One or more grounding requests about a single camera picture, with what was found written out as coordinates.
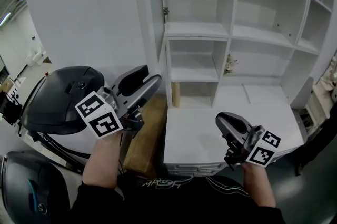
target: white table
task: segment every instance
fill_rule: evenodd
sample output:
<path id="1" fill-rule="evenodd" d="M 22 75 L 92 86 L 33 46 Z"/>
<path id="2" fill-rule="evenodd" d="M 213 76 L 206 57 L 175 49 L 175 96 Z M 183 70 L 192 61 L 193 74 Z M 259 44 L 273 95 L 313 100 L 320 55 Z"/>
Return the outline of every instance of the white table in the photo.
<path id="1" fill-rule="evenodd" d="M 215 124 L 220 112 L 240 115 L 252 125 L 263 125 L 266 130 L 282 138 L 275 159 L 303 144 L 300 129 L 289 105 L 243 104 L 213 109 L 175 109 L 167 114 L 164 163 L 169 173 L 180 175 L 214 174 L 226 165 L 224 157 L 229 148 Z"/>

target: black shirt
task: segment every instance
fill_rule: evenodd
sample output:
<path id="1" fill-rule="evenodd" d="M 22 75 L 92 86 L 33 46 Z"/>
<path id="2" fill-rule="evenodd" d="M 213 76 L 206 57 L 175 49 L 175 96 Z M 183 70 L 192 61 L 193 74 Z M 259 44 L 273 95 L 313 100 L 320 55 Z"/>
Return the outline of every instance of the black shirt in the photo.
<path id="1" fill-rule="evenodd" d="M 284 223 L 279 209 L 258 207 L 240 184 L 226 177 L 158 178 L 129 192 L 122 197 L 113 189 L 82 183 L 71 210 L 72 219 L 92 223 L 130 219 Z"/>

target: black and white marker cube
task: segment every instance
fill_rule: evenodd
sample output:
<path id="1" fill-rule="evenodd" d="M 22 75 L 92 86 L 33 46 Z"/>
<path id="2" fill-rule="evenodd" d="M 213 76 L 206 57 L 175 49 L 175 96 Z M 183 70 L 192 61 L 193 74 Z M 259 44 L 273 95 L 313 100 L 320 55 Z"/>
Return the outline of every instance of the black and white marker cube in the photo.
<path id="1" fill-rule="evenodd" d="M 75 108 L 98 139 L 123 129 L 114 109 L 94 91 L 82 99 Z"/>
<path id="2" fill-rule="evenodd" d="M 265 131 L 261 136 L 252 152 L 249 154 L 246 162 L 258 166 L 267 167 L 277 153 L 281 138 L 275 134 Z"/>

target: wooden board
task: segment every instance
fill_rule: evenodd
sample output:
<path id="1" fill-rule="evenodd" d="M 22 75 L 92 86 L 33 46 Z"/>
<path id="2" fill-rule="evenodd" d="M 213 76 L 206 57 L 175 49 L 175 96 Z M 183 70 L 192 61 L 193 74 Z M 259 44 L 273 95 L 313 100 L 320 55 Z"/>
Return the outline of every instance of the wooden board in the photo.
<path id="1" fill-rule="evenodd" d="M 123 166 L 127 170 L 153 178 L 155 177 L 153 157 L 167 115 L 166 97 L 154 95 L 141 114 L 145 125 L 131 141 Z"/>

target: person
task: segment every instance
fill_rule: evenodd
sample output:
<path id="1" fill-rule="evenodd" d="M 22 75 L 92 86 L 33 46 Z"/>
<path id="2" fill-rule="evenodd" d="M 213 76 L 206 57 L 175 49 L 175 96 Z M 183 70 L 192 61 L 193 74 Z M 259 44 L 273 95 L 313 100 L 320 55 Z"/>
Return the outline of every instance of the person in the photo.
<path id="1" fill-rule="evenodd" d="M 319 153 L 336 137 L 337 129 L 335 127 L 337 119 L 337 104 L 330 110 L 330 118 L 321 126 L 321 130 L 313 137 L 309 137 L 307 143 L 295 151 L 296 158 L 296 176 L 303 173 L 304 167 L 313 161 Z"/>
<path id="2" fill-rule="evenodd" d="M 120 140 L 118 132 L 96 142 L 71 209 L 72 222 L 219 219 L 225 223 L 284 223 L 266 170 L 250 163 L 242 164 L 244 188 L 220 176 L 169 177 L 147 180 L 122 196 L 115 190 Z"/>

